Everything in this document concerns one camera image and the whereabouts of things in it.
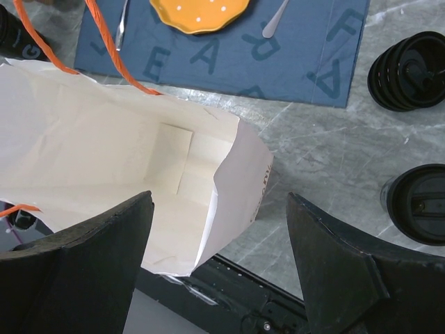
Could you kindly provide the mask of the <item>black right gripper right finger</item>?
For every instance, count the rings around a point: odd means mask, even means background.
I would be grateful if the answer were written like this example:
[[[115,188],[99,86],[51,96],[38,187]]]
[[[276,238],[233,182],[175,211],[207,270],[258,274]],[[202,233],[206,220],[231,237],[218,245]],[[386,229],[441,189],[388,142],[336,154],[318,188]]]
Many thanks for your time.
[[[444,258],[374,237],[296,193],[286,220],[311,332],[444,332]]]

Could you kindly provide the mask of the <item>cream paper gift bag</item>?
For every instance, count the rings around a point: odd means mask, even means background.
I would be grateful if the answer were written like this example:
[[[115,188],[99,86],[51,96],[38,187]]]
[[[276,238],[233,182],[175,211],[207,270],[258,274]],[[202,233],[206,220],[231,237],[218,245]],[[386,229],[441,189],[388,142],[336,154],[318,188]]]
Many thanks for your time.
[[[58,232],[142,193],[144,269],[189,276],[254,221],[273,164],[234,114],[49,61],[1,65],[1,200]]]

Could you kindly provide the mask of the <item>dark translucent coffee cup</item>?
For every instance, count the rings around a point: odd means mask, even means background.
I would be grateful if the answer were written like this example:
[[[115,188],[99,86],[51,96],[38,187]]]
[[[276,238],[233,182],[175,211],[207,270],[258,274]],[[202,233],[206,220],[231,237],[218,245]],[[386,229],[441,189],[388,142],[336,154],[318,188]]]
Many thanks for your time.
[[[391,216],[390,212],[389,212],[389,207],[387,204],[387,200],[389,198],[389,192],[391,190],[391,186],[393,185],[393,183],[396,181],[397,177],[391,177],[390,179],[388,179],[382,186],[381,190],[380,190],[380,205],[382,207],[382,209],[388,214],[388,216]]]

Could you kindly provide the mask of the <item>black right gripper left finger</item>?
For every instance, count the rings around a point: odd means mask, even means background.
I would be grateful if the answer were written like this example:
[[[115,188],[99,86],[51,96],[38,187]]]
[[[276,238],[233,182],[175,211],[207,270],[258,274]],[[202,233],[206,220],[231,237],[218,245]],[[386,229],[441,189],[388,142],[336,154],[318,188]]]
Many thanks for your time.
[[[150,191],[1,254],[2,333],[121,333],[154,215]]]

